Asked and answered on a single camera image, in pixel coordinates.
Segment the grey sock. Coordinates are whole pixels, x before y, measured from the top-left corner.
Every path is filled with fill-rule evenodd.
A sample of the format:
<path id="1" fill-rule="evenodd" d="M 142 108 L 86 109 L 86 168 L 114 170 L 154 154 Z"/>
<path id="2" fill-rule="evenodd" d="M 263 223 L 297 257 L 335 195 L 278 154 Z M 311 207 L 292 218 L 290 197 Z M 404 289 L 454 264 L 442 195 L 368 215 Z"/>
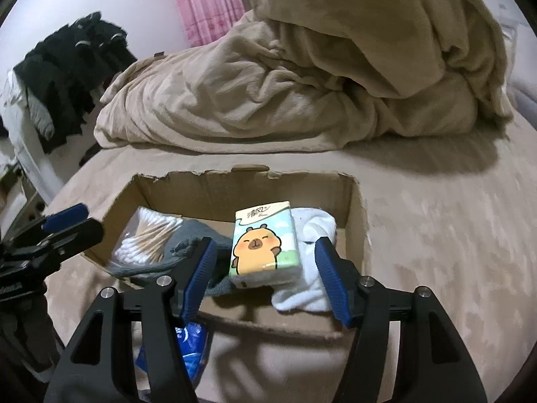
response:
<path id="1" fill-rule="evenodd" d="M 137 286 L 147 284 L 159 276 L 166 275 L 179 262 L 192 256 L 203 237 L 210 237 L 216 244 L 216 266 L 207 285 L 206 297 L 229 295 L 237 289 L 229 278 L 229 261 L 232 239 L 217 233 L 212 227 L 194 219 L 184 221 L 163 248 L 163 259 L 154 264 L 127 264 L 117 259 L 108 264 L 108 272 L 117 278 L 128 278 Z"/>

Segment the white sock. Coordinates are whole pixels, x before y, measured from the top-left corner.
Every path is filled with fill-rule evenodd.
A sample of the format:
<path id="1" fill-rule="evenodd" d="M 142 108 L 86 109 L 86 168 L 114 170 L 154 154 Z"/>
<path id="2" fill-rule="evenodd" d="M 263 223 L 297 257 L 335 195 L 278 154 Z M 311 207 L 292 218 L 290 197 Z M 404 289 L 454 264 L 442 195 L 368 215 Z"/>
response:
<path id="1" fill-rule="evenodd" d="M 271 304 L 281 313 L 330 312 L 330 301 L 315 263 L 315 245 L 322 237 L 336 244 L 335 218 L 317 208 L 292 208 L 291 214 L 298 239 L 301 275 L 296 281 L 276 286 Z"/>

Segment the blue tissue pack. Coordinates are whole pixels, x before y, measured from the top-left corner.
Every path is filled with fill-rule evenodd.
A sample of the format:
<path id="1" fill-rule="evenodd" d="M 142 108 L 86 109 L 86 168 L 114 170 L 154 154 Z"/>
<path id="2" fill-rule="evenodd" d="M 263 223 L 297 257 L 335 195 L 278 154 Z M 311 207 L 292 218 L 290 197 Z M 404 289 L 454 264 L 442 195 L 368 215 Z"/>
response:
<path id="1" fill-rule="evenodd" d="M 207 366 L 212 334 L 205 324 L 190 322 L 185 328 L 176 328 L 179 349 L 194 388 Z M 147 357 L 144 345 L 137 349 L 135 373 L 139 389 L 148 389 Z"/>

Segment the cotton swab bag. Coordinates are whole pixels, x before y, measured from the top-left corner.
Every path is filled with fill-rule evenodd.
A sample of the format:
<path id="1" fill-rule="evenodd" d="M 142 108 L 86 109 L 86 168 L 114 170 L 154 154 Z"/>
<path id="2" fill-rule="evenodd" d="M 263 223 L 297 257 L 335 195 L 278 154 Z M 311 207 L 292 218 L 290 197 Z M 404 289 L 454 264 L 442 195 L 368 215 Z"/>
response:
<path id="1" fill-rule="evenodd" d="M 106 266 L 115 277 L 133 277 L 166 269 L 164 249 L 183 218 L 138 207 L 113 247 Z"/>

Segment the bear tissue pack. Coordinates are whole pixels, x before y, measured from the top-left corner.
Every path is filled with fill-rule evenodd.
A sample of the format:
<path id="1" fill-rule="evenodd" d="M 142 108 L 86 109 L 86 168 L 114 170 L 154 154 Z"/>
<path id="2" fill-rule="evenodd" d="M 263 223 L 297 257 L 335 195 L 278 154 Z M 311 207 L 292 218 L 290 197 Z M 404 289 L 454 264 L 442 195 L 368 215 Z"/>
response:
<path id="1" fill-rule="evenodd" d="M 290 203 L 268 203 L 237 211 L 229 265 L 229 278 L 235 287 L 285 285 L 300 275 Z"/>

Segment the cardboard box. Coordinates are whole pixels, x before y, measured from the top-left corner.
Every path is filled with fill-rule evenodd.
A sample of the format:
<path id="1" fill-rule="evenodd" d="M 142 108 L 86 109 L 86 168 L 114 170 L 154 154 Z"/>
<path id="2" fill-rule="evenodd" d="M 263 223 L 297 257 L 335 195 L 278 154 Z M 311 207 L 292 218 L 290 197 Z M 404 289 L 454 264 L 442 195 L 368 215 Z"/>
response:
<path id="1" fill-rule="evenodd" d="M 189 267 L 193 241 L 211 238 L 217 262 L 202 317 L 305 338 L 340 336 L 347 313 L 319 307 L 275 307 L 288 291 L 326 295 L 316 251 L 326 242 L 342 258 L 363 257 L 363 210 L 358 183 L 340 173 L 226 172 L 132 175 L 125 184 L 92 177 L 81 195 L 105 236 L 88 257 L 133 286 L 144 282 L 145 253 Z"/>

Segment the beige bed sheet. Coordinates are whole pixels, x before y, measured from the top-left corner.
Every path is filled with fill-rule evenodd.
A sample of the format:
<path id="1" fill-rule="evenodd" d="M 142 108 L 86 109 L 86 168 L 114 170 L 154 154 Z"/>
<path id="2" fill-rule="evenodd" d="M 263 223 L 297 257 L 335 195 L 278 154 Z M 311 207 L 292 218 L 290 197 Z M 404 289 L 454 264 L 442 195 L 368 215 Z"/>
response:
<path id="1" fill-rule="evenodd" d="M 536 342 L 536 131 L 385 137 L 320 154 L 195 155 L 155 146 L 103 151 L 51 204 L 76 203 L 106 238 L 48 280 L 49 313 L 69 339 L 98 291 L 115 242 L 139 206 L 229 229 L 239 208 L 289 200 L 339 224 L 340 253 L 384 286 L 428 286 L 460 332 L 489 400 Z"/>

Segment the black hanging clothes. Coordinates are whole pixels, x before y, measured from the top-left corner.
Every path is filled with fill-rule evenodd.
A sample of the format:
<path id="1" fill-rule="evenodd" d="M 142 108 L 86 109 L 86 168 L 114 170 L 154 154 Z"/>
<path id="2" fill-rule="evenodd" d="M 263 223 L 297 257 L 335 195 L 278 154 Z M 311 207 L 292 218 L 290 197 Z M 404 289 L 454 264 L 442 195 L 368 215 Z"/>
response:
<path id="1" fill-rule="evenodd" d="M 39 138 L 46 154 L 82 132 L 84 115 L 95 107 L 92 93 L 136 61 L 127 36 L 94 12 L 37 43 L 14 67 L 52 119 L 52 135 Z"/>

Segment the beige blanket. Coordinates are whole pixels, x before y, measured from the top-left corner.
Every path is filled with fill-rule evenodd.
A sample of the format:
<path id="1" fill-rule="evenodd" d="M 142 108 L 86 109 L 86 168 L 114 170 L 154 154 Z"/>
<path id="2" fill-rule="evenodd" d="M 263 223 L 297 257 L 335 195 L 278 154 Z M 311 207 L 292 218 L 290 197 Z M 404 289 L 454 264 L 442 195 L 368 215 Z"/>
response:
<path id="1" fill-rule="evenodd" d="M 249 0 L 215 42 L 132 64 L 102 96 L 104 148 L 322 152 L 459 135 L 514 115 L 482 0 Z"/>

